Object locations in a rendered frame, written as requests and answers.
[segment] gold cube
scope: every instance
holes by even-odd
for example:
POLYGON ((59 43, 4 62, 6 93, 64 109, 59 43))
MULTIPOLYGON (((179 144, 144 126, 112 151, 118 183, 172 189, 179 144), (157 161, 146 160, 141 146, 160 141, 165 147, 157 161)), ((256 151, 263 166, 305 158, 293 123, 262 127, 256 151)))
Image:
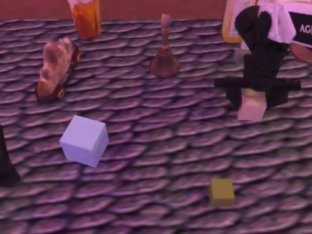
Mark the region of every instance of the gold cube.
POLYGON ((218 207, 233 205, 235 195, 231 179, 212 179, 209 186, 210 204, 218 207))

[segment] glass of beer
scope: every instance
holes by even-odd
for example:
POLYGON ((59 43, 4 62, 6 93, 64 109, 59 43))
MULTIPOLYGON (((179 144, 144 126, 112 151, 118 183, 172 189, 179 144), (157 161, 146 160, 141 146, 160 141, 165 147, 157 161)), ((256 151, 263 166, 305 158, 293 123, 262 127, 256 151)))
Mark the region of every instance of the glass of beer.
POLYGON ((83 40, 93 40, 101 34, 99 0, 68 0, 76 30, 83 40))

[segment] purple tiled surface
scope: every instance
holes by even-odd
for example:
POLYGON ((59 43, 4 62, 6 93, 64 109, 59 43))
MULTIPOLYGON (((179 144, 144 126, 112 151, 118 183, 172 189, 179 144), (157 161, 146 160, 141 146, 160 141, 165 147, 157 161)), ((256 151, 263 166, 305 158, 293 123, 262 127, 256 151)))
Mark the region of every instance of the purple tiled surface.
POLYGON ((94 42, 71 21, 0 21, 0 124, 23 177, 0 189, 0 234, 312 234, 311 67, 288 57, 279 73, 304 89, 262 123, 236 120, 213 79, 241 76, 220 21, 174 21, 181 62, 157 79, 148 62, 159 24, 116 21, 94 42), (39 106, 44 43, 69 36, 83 62, 62 102, 39 106), (89 168, 65 160, 73 115, 105 121, 110 145, 89 168), (212 177, 230 177, 233 207, 209 206, 212 177))

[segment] small cube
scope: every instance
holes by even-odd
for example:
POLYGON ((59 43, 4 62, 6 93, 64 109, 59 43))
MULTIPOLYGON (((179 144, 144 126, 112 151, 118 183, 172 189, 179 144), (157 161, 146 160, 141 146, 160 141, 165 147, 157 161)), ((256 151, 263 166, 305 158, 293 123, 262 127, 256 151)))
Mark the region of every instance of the small cube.
POLYGON ((232 206, 235 195, 231 179, 215 178, 209 186, 210 204, 217 207, 232 206))
POLYGON ((108 145, 106 125, 74 116, 59 143, 68 160, 97 167, 108 145))
POLYGON ((260 121, 267 109, 264 92, 242 89, 242 103, 237 112, 238 120, 260 121))

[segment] plunger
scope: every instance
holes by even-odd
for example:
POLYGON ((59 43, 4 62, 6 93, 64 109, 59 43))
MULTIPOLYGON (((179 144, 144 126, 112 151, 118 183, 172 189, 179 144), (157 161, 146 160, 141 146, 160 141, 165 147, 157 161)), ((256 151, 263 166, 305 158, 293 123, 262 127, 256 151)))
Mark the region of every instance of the plunger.
POLYGON ((179 72, 179 61, 174 57, 169 45, 169 29, 171 18, 167 13, 162 14, 161 25, 161 44, 156 56, 151 60, 149 68, 151 73, 160 78, 167 78, 179 72))
POLYGON ((19 182, 20 175, 10 160, 0 125, 0 187, 13 187, 19 182))

